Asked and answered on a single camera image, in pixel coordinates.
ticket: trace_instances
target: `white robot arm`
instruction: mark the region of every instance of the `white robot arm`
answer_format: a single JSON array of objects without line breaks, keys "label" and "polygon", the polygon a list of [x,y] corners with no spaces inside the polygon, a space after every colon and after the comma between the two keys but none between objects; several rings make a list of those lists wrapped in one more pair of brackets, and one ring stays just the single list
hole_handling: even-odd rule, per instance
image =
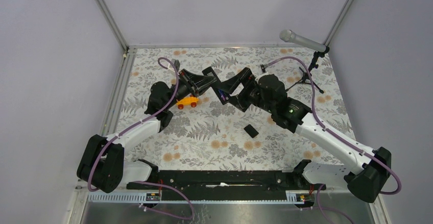
[{"label": "white robot arm", "polygon": [[[243,112],[250,105],[254,105],[269,112],[278,126],[315,142],[344,164],[324,165],[310,160],[303,160],[299,164],[303,165],[302,169],[299,171],[299,167],[297,167],[295,170],[301,172],[303,178],[309,184],[321,183],[326,184],[328,187],[346,188],[366,202],[375,200],[388,179],[389,173],[364,154],[358,153],[329,132],[324,131],[317,124],[311,113],[311,108],[300,101],[287,97],[284,84],[275,75],[263,74],[255,78],[249,68],[244,68],[236,76],[221,82],[211,67],[205,69],[203,74],[205,76],[198,76],[186,70],[180,71],[181,85],[176,93],[176,100],[180,100],[190,93],[199,96],[211,87],[223,105],[230,103]],[[244,86],[242,91],[236,96],[230,96],[239,84]],[[141,123],[122,133],[122,135],[114,133],[107,137],[93,136],[89,140],[80,162],[77,176],[87,181],[89,169],[95,162],[95,155],[99,153],[101,147],[107,141],[117,137],[118,139],[107,149],[105,160],[99,162],[99,169],[93,175],[92,185],[97,186],[104,192],[111,192],[120,183],[147,181],[153,170],[152,164],[142,161],[124,162],[124,154],[145,141],[146,138],[161,132],[168,126],[173,116],[169,108],[176,103],[176,100],[167,106],[165,111],[145,122],[143,120],[149,117],[149,114],[154,114],[167,104],[169,97],[173,93],[173,87],[168,88],[164,82],[155,83],[151,87],[148,108],[145,116],[140,120]],[[374,150],[371,147],[362,145],[323,120],[321,121],[327,129],[337,133],[349,143],[356,145],[363,152],[374,155],[374,157],[390,167],[391,153],[388,150],[383,147]]]}]

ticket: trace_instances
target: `silver microphone head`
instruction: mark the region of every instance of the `silver microphone head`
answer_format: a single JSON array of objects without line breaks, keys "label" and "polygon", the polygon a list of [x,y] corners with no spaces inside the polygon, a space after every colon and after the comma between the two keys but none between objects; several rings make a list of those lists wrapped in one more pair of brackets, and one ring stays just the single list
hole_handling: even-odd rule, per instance
[{"label": "silver microphone head", "polygon": [[284,42],[291,42],[290,39],[292,38],[292,33],[293,33],[292,30],[285,29],[280,32],[280,39]]},{"label": "silver microphone head", "polygon": [[292,30],[283,30],[280,32],[280,39],[284,42],[291,42],[303,47],[313,49],[318,52],[325,52],[326,46],[324,44],[317,43],[310,39],[304,38],[300,35],[295,34]]}]

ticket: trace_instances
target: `fern leaf pattern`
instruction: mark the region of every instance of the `fern leaf pattern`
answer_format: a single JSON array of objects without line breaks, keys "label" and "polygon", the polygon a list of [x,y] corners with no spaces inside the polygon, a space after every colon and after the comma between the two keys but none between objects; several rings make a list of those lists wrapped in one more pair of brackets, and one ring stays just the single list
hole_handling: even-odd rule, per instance
[{"label": "fern leaf pattern", "polygon": [[[181,69],[197,74],[212,67],[225,81],[245,67],[260,75],[260,64],[283,56],[298,57],[308,65],[313,51],[301,47],[138,49],[117,132],[144,117],[152,84],[163,81],[171,87],[175,83],[175,77],[156,62],[158,57],[178,59]],[[321,58],[318,64],[319,68],[311,73],[325,93],[316,92],[316,110],[331,126],[354,138],[329,57]],[[284,60],[269,68],[269,72],[288,88],[301,79],[299,67],[296,61]],[[309,85],[296,85],[287,95],[310,107]],[[230,104],[222,105],[211,89],[199,99],[194,108],[185,106],[179,110],[173,106],[170,124],[161,133],[143,138],[141,144],[126,154],[126,160],[145,159],[161,169],[180,170],[293,169],[302,159],[340,164],[320,145],[276,126],[269,113],[260,108],[250,106],[244,113]],[[247,125],[259,132],[255,138],[244,131]]]}]

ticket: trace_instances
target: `gray wall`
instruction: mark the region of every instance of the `gray wall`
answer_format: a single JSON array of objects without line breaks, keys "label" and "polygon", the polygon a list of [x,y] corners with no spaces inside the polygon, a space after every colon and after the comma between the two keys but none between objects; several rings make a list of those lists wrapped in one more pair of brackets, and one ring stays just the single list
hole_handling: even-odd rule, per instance
[{"label": "gray wall", "polygon": [[94,0],[0,9],[0,223],[58,224],[122,51]]},{"label": "gray wall", "polygon": [[324,41],[346,0],[105,0],[131,44],[282,42],[281,30]]},{"label": "gray wall", "polygon": [[[331,46],[356,138],[393,154],[393,224],[431,223],[433,0],[355,0]],[[395,188],[389,180],[386,190]]]}]

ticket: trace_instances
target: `purple cable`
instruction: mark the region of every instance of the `purple cable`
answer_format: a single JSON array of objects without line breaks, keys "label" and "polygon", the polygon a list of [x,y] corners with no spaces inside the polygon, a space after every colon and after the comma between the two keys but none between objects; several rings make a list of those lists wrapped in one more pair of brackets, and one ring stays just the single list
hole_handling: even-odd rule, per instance
[{"label": "purple cable", "polygon": [[331,223],[331,224],[335,224],[331,219],[329,219],[328,216],[325,215],[325,212],[323,212],[323,210],[326,210],[326,209],[330,210],[330,209],[331,209],[331,211],[338,212],[338,213],[342,214],[343,216],[345,216],[345,217],[350,221],[350,223],[355,224],[355,222],[352,220],[352,218],[350,218],[350,217],[349,217],[346,213],[344,213],[343,211],[340,211],[340,210],[337,210],[337,209],[334,209],[334,208],[322,207],[322,206],[320,205],[320,190],[322,190],[322,187],[323,187],[323,186],[325,186],[325,184],[320,185],[320,187],[319,187],[319,189],[317,189],[317,193],[316,193],[316,196],[317,196],[317,205],[319,206],[318,209],[319,209],[320,212],[322,213],[323,217],[324,217],[324,218],[325,218],[329,223]]},{"label": "purple cable", "polygon": [[[126,132],[130,131],[132,128],[136,127],[137,125],[140,125],[141,123],[144,123],[144,122],[148,121],[149,119],[151,119],[151,118],[155,117],[156,115],[158,115],[160,112],[162,112],[164,109],[166,109],[166,108],[170,105],[170,103],[173,101],[173,99],[175,98],[175,96],[176,96],[176,92],[177,92],[177,88],[179,87],[179,74],[177,73],[176,67],[175,67],[175,65],[173,64],[173,62],[171,62],[169,59],[167,59],[167,58],[165,58],[165,57],[160,57],[160,58],[158,58],[158,64],[159,64],[161,67],[165,68],[165,69],[167,69],[167,67],[164,67],[164,66],[161,64],[161,60],[166,60],[166,61],[167,61],[167,62],[172,66],[172,68],[174,69],[175,74],[176,74],[176,86],[175,86],[175,90],[174,90],[174,92],[173,92],[172,97],[171,97],[170,100],[167,102],[167,104],[165,104],[164,107],[162,107],[162,108],[161,108],[160,110],[158,110],[156,113],[154,113],[154,114],[150,115],[149,117],[145,118],[142,122],[141,122],[141,121],[138,121],[137,123],[135,123],[135,124],[133,124],[133,125],[127,127],[126,129],[124,129],[123,131],[121,131],[121,132],[119,133],[119,136],[124,135]],[[112,144],[115,140],[117,140],[117,139],[118,139],[118,136],[114,136],[111,140],[109,140],[109,141],[107,142],[107,144],[105,144],[105,146],[104,146],[104,147],[102,148],[102,150],[99,152],[98,156],[96,157],[95,163],[93,164],[92,169],[91,169],[90,174],[89,174],[89,179],[87,180],[87,189],[89,189],[90,192],[95,192],[95,191],[98,191],[98,190],[99,190],[98,188],[92,188],[92,184],[91,184],[91,182],[92,182],[92,179],[93,179],[94,171],[95,171],[96,166],[98,165],[99,160],[101,159],[102,155],[103,155],[104,152],[107,150],[108,146],[111,145],[111,144]]]},{"label": "purple cable", "polygon": [[193,204],[191,203],[191,201],[189,201],[189,199],[181,191],[177,190],[176,188],[168,186],[168,185],[151,183],[151,182],[143,182],[143,181],[136,181],[134,183],[139,183],[139,184],[144,184],[144,185],[151,185],[151,186],[156,186],[156,187],[165,187],[165,188],[168,188],[168,189],[171,189],[171,190],[177,192],[180,196],[182,196],[182,198],[184,198],[188,202],[189,207],[191,208],[191,216],[189,216],[189,217],[183,217],[183,216],[179,216],[179,215],[173,215],[173,214],[165,212],[165,211],[155,210],[153,208],[147,208],[147,207],[145,207],[145,210],[150,210],[150,211],[153,211],[153,212],[156,212],[156,213],[160,213],[160,214],[164,214],[164,215],[169,215],[171,217],[175,217],[175,218],[182,219],[182,220],[191,220],[191,219],[194,218],[195,211],[194,211]]},{"label": "purple cable", "polygon": [[351,144],[350,142],[348,142],[347,140],[345,140],[344,138],[342,138],[341,136],[339,136],[337,133],[335,133],[334,131],[330,130],[329,128],[326,128],[325,125],[320,121],[319,117],[317,116],[317,112],[316,112],[316,106],[315,106],[315,96],[316,96],[316,90],[314,87],[314,82],[311,78],[311,73],[309,72],[307,66],[305,65],[305,63],[303,61],[301,61],[300,59],[296,58],[296,57],[281,57],[278,58],[270,63],[268,63],[265,67],[269,67],[271,65],[274,65],[275,63],[284,60],[284,59],[293,59],[295,61],[298,61],[299,63],[301,63],[301,65],[305,68],[305,71],[308,75],[308,78],[310,79],[311,82],[311,88],[312,88],[312,96],[311,96],[311,110],[312,110],[312,114],[314,119],[316,120],[316,122],[323,128],[325,129],[329,134],[331,134],[332,136],[334,136],[335,138],[337,138],[339,141],[341,141],[342,143],[348,145],[350,148],[352,148],[353,150],[357,151],[360,154],[363,154],[365,156],[367,156],[368,158],[374,160],[376,163],[378,163],[380,166],[382,166],[384,169],[386,169],[395,179],[395,181],[397,182],[397,189],[392,191],[392,192],[383,192],[381,191],[381,194],[385,194],[385,195],[395,195],[398,194],[401,191],[401,181],[400,178],[398,178],[397,174],[395,174],[395,172],[393,172],[391,170],[391,168],[389,168],[387,165],[385,165],[384,163],[382,163],[382,161],[376,159],[374,156],[364,152],[363,150],[359,149],[357,146]]}]

